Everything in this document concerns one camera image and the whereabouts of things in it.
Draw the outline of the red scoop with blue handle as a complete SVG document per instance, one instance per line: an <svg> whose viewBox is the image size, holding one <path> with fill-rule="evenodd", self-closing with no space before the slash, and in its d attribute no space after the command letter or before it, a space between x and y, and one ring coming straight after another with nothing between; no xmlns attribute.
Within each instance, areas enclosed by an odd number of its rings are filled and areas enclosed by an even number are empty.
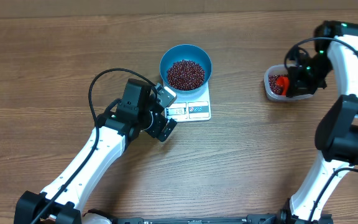
<svg viewBox="0 0 358 224"><path fill-rule="evenodd" d="M281 89L280 94L282 96L286 96L287 95L287 91L290 87L290 81L288 79L287 76L279 76L276 80L276 86L279 87L279 89Z"/></svg>

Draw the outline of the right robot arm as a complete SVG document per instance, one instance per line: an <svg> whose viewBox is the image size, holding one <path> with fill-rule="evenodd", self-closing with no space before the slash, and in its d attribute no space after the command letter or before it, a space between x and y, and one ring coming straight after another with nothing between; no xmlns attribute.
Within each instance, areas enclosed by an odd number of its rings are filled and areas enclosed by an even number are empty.
<svg viewBox="0 0 358 224"><path fill-rule="evenodd" d="M286 98L313 95L334 72L338 99L316 128L316 160L272 223L332 223L322 214L325 203L347 173L358 173L358 24L324 21L310 41L316 55L301 48L303 41L295 44L284 58L294 65L284 66L288 74L277 85Z"/></svg>

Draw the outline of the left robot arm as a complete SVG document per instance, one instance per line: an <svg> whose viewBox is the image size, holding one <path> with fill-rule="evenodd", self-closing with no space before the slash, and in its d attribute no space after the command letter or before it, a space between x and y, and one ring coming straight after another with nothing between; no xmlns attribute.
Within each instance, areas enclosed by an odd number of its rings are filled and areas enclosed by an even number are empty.
<svg viewBox="0 0 358 224"><path fill-rule="evenodd" d="M141 131L164 142L176 126L162 111L177 94L167 86L128 79L121 99L101 114L82 150L41 193L26 191L16 204L14 223L116 223L99 210L83 209L92 191Z"/></svg>

